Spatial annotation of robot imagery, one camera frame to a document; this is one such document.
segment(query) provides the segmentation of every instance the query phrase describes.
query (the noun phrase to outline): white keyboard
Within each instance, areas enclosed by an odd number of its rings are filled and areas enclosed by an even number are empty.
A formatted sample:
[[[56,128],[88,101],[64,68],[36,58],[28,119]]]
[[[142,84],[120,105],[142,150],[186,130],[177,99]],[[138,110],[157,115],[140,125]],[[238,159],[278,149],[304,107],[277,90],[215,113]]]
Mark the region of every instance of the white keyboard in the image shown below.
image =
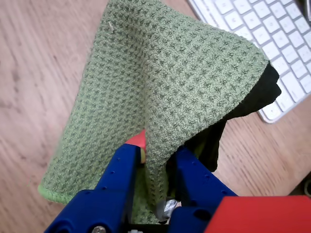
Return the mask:
[[[205,23],[253,42],[277,70],[282,94],[259,110],[274,123],[311,92],[311,30],[293,0],[188,0]]]

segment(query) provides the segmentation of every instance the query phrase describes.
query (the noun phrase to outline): metal part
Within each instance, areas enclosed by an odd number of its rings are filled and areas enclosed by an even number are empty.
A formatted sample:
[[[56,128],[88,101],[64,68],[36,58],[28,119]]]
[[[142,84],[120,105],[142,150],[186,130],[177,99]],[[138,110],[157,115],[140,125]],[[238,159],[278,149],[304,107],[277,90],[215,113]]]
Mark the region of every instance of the metal part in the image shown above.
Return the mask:
[[[106,229],[103,226],[94,227],[92,233],[106,233]]]
[[[168,220],[172,216],[177,204],[178,201],[167,197],[166,200],[162,200],[156,205],[155,216],[160,222]]]

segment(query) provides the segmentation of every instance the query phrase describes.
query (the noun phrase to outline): screw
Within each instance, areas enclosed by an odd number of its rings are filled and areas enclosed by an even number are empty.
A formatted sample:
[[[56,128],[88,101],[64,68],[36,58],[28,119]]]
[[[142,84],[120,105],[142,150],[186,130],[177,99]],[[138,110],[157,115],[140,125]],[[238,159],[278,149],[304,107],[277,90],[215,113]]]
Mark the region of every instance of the screw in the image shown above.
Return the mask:
[[[94,227],[92,233],[106,233],[106,229],[103,226]]]

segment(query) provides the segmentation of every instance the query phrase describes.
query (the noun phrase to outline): wooden desk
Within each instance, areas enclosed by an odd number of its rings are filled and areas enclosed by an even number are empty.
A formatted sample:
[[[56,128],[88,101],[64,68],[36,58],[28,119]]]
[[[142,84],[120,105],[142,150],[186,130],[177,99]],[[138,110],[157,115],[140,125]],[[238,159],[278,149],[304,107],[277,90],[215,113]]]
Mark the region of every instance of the wooden desk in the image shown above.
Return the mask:
[[[37,192],[107,0],[0,1],[0,233],[42,232],[63,208]],[[185,0],[169,6],[194,17]],[[238,195],[287,195],[311,170],[311,98],[278,123],[228,122],[215,173]]]

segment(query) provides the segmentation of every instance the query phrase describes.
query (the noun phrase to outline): green towel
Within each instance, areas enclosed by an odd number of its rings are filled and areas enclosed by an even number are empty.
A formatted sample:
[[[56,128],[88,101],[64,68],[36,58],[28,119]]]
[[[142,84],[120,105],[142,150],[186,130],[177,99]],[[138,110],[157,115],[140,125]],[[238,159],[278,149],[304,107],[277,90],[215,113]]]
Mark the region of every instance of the green towel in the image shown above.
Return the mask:
[[[150,205],[166,197],[170,155],[234,109],[267,64],[247,40],[157,0],[111,0],[39,192],[68,203],[94,188],[115,150],[145,128],[133,220],[157,222]]]

